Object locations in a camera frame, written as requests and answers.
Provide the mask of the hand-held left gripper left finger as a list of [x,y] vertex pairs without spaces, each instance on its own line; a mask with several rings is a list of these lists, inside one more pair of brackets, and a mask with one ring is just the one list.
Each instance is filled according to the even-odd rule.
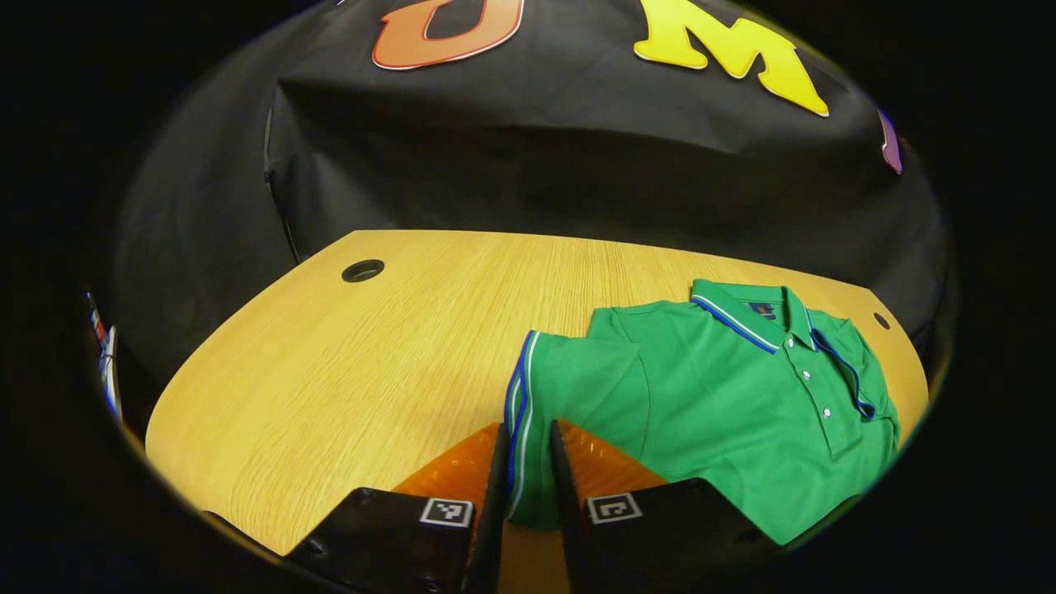
[[341,593],[495,593],[507,502],[509,437],[499,422],[468,495],[356,488],[285,556]]

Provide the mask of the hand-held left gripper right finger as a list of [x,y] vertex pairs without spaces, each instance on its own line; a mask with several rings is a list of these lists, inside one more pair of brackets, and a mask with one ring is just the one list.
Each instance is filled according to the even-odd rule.
[[565,420],[549,452],[573,593],[723,593],[782,554],[702,478],[664,480]]

